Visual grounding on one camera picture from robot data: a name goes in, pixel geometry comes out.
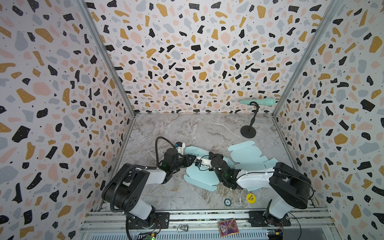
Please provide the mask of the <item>mint paper box sheet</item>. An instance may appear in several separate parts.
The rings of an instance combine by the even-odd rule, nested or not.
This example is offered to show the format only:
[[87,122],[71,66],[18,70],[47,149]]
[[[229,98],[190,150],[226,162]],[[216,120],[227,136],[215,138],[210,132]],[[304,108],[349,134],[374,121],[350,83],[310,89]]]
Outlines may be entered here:
[[[210,160],[209,151],[197,147],[185,148],[185,154],[196,156],[196,160]],[[230,159],[224,157],[223,160],[222,168],[215,170],[203,166],[198,168],[194,161],[191,166],[187,167],[186,175],[184,175],[185,181],[211,192],[216,191],[217,185],[220,183],[229,189],[238,189],[237,176],[239,171],[234,169],[234,163]]]

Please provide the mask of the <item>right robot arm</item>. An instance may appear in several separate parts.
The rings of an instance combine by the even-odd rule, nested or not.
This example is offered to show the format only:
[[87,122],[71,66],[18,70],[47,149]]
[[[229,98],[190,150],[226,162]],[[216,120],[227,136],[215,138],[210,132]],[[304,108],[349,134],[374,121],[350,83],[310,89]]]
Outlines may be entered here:
[[265,222],[280,222],[291,210],[306,209],[314,192],[309,178],[282,162],[262,172],[250,172],[231,169],[220,154],[209,153],[209,160],[219,182],[231,190],[271,188],[278,194],[262,214]]

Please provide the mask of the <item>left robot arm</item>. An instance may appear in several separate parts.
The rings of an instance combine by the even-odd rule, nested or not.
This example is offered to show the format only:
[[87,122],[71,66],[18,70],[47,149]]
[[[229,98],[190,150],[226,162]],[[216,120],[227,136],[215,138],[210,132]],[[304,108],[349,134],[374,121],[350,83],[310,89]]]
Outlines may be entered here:
[[110,204],[113,213],[152,222],[156,210],[140,199],[144,187],[166,184],[173,174],[190,167],[195,159],[196,156],[184,154],[178,147],[167,149],[158,167],[124,164],[104,188],[102,199]]

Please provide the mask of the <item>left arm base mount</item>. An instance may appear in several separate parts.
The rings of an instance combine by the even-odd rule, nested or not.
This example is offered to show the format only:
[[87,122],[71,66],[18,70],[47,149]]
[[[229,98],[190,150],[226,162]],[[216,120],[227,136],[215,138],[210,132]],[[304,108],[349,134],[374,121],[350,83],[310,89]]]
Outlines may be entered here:
[[145,230],[145,229],[167,229],[170,223],[169,212],[153,212],[146,219],[134,217],[129,214],[126,220],[126,226],[129,230]]

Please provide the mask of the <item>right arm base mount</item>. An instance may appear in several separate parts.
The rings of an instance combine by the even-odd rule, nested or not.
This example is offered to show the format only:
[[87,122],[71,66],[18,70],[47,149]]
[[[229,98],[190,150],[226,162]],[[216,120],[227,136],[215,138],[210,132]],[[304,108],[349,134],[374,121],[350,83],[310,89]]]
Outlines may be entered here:
[[286,214],[282,219],[278,219],[265,211],[249,211],[248,222],[252,227],[290,227],[291,221]]

